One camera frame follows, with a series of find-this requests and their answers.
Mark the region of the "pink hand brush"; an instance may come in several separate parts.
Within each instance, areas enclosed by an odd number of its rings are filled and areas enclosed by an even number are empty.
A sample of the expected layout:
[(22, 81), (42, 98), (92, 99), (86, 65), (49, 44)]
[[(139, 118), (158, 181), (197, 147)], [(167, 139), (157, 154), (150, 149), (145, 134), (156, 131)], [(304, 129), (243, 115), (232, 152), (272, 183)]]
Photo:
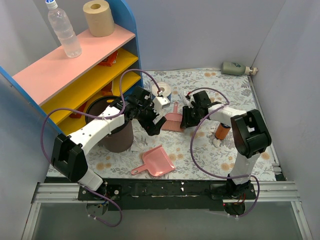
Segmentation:
[(179, 103), (175, 102), (173, 104), (173, 112), (165, 115), (166, 122), (161, 127), (162, 130), (180, 133), (184, 132), (184, 130), (181, 128), (183, 115), (181, 113), (178, 113), (178, 106)]

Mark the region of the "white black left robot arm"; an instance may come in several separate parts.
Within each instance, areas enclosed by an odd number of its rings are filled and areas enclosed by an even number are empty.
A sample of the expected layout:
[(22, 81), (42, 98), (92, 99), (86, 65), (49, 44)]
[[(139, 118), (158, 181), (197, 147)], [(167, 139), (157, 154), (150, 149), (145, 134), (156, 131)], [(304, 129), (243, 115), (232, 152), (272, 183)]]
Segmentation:
[(159, 135), (166, 118), (154, 120), (160, 111), (170, 105), (163, 96), (152, 97), (150, 91), (137, 86), (127, 98), (118, 97), (99, 115), (79, 130), (55, 140), (51, 155), (51, 164), (70, 182), (79, 183), (87, 188), (95, 200), (106, 196), (106, 184), (103, 179), (89, 168), (86, 156), (89, 151), (112, 131), (125, 123), (136, 119), (149, 136)]

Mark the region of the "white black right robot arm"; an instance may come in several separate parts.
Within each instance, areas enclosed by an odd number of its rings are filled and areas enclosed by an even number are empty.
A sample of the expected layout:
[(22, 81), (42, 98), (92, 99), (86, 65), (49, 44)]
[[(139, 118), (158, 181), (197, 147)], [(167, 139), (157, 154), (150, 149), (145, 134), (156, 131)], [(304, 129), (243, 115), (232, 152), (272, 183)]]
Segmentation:
[(186, 97), (188, 104), (182, 108), (181, 128), (199, 129), (205, 120), (219, 122), (222, 128), (231, 129), (237, 150), (231, 172), (222, 177), (223, 182), (210, 185), (213, 199), (237, 199), (255, 196), (251, 183), (252, 171), (257, 159), (272, 143), (272, 138), (259, 110), (238, 110), (229, 106), (230, 102), (211, 101), (206, 88), (199, 92), (190, 91)]

